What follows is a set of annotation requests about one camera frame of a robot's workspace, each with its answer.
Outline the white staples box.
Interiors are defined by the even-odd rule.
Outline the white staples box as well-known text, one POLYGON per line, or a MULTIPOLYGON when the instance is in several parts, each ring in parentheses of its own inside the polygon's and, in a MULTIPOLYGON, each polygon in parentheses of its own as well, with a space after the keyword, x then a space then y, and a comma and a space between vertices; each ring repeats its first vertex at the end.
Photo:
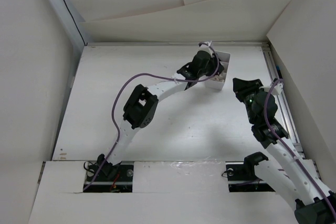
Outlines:
POLYGON ((223 72, 221 74, 215 75, 212 80, 217 82, 225 82, 226 79, 226 73, 223 72))

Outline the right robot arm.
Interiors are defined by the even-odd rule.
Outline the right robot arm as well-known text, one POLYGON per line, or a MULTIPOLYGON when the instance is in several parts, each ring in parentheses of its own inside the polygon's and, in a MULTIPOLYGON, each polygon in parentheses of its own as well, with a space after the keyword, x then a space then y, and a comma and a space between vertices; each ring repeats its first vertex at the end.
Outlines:
POLYGON ((275 118, 281 79, 264 86, 259 79, 233 79, 233 92, 246 108, 251 131, 267 151, 244 158, 247 178, 266 182, 292 209, 297 223, 335 223, 335 192, 306 165, 288 132, 275 118))

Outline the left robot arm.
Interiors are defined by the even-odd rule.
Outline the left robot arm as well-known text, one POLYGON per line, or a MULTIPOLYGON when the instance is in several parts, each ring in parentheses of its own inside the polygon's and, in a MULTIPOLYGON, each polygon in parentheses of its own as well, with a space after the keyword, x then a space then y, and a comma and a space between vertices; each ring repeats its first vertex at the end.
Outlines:
POLYGON ((211 46, 201 44, 192 61, 182 66, 170 78, 140 73, 128 80, 117 94, 112 106, 112 122, 117 128, 115 141, 107 155, 98 156, 98 169, 95 176, 102 176, 105 180, 115 178, 125 151, 137 132, 152 122, 159 102, 178 92, 186 91, 199 82, 205 82, 223 71, 224 67, 220 63, 217 52, 211 46), (122 121, 118 124, 114 117, 117 101, 126 86, 141 76, 153 77, 162 81, 149 87, 137 85, 123 107, 122 121))

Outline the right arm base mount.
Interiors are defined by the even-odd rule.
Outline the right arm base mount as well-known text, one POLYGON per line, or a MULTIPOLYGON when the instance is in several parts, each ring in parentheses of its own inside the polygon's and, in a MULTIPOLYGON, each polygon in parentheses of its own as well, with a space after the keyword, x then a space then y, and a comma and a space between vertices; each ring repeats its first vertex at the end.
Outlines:
POLYGON ((266 182, 249 174, 242 161, 225 162, 222 177, 227 179, 230 193, 275 192, 266 182))

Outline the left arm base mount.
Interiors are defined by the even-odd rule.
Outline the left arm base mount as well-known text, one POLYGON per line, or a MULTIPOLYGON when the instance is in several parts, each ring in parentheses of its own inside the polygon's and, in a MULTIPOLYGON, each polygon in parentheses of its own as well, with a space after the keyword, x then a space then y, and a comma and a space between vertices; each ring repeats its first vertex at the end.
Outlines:
POLYGON ((104 163, 101 154, 95 162, 85 161, 83 168, 86 171, 83 185, 84 193, 131 193, 133 189, 134 162, 121 162, 112 165, 104 163))

